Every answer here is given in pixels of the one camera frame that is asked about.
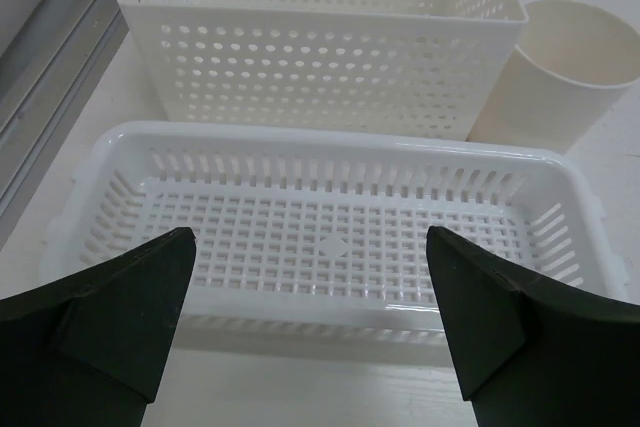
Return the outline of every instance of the black object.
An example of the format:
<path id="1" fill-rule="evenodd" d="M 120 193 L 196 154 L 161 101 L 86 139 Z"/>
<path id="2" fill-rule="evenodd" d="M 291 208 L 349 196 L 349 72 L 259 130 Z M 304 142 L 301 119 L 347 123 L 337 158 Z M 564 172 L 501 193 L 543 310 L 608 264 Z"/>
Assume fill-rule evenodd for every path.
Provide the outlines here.
<path id="1" fill-rule="evenodd" d="M 191 278 L 175 229 L 0 301 L 0 425 L 138 427 L 155 400 Z"/>
<path id="2" fill-rule="evenodd" d="M 640 307 L 570 287 L 443 227 L 427 259 L 480 427 L 640 425 Z"/>

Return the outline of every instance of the table surface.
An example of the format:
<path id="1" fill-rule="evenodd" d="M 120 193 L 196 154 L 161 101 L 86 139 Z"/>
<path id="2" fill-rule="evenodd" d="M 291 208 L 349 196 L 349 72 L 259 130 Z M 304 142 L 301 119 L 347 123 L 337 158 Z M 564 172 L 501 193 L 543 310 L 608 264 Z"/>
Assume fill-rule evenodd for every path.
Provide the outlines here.
<path id="1" fill-rule="evenodd" d="M 637 0 L 581 0 L 640 30 Z M 608 214 L 605 228 L 627 264 L 640 303 L 640 85 L 568 153 Z M 37 286 L 41 242 L 60 214 L 71 174 L 105 131 L 130 120 L 164 119 L 142 59 L 127 36 L 0 252 L 0 298 Z M 180 345 L 178 331 L 176 344 Z M 288 358 L 174 348 L 145 426 L 211 425 L 473 426 L 450 367 Z"/>

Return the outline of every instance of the white cup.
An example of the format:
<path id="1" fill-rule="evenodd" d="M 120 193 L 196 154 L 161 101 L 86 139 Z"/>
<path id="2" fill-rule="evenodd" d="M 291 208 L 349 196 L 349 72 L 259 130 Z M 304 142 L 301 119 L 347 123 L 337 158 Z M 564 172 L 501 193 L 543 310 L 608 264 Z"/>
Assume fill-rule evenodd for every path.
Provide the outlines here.
<path id="1" fill-rule="evenodd" d="M 564 153 L 640 78 L 640 34 L 581 2 L 526 7 L 529 24 L 468 140 Z"/>

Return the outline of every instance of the storage bin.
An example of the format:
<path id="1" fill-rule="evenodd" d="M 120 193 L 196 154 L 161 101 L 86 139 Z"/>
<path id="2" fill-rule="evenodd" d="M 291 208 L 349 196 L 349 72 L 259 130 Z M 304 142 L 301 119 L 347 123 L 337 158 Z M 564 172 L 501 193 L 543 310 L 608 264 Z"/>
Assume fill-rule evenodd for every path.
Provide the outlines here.
<path id="1" fill-rule="evenodd" d="M 118 0 L 170 120 L 464 140 L 518 0 Z"/>
<path id="2" fill-rule="evenodd" d="M 198 253 L 187 315 L 441 331 L 425 255 L 430 225 L 624 299 L 624 265 L 599 205 L 582 175 L 546 151 L 129 123 L 78 169 L 40 274 L 50 282 L 190 226 Z"/>

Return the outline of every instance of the cup rim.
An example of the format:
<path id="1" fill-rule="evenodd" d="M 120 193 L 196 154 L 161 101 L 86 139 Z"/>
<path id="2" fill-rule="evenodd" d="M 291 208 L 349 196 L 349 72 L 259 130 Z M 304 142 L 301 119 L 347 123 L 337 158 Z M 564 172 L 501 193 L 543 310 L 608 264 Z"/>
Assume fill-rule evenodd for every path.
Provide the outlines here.
<path id="1" fill-rule="evenodd" d="M 602 7 L 599 7 L 597 5 L 593 5 L 593 4 L 588 4 L 586 2 L 582 2 L 579 0 L 530 0 L 528 2 L 526 2 L 524 4 L 524 8 L 525 11 L 527 11 L 527 7 L 531 4 L 535 4 L 538 2 L 566 2 L 566 3 L 572 3 L 572 4 L 577 4 L 580 5 L 582 7 L 586 7 L 588 9 L 592 9 L 592 10 L 597 10 L 602 14 L 605 14 L 606 16 L 612 18 L 614 21 L 616 22 L 620 22 L 623 25 L 627 26 L 629 29 L 631 29 L 631 31 L 635 34 L 635 37 L 637 39 L 637 42 L 640 44 L 640 32 L 638 32 L 638 30 L 631 25 L 629 22 L 627 22 L 626 20 L 624 20 L 622 17 L 613 14 L 611 12 L 609 12 L 606 9 L 603 9 Z M 584 87 L 587 89 L 593 89 L 593 90 L 616 90 L 616 89 L 625 89 L 627 87 L 632 86 L 633 84 L 635 84 L 636 82 L 638 82 L 638 80 L 640 80 L 640 75 L 638 75 L 635 79 L 630 80 L 629 82 L 623 82 L 621 84 L 590 84 L 587 82 L 580 82 L 579 80 L 574 80 L 571 79 L 569 77 L 565 77 L 563 75 L 560 75 L 552 70 L 547 69 L 546 67 L 541 66 L 540 64 L 538 64 L 537 62 L 534 62 L 533 59 L 524 51 L 520 48 L 519 44 L 516 44 L 515 49 L 518 51 L 518 53 L 520 55 L 522 55 L 531 65 L 533 65 L 535 68 L 537 68 L 538 70 L 544 72 L 547 75 L 550 75 L 551 77 L 554 77 L 562 82 L 567 82 L 569 84 L 578 86 L 578 87 Z"/>

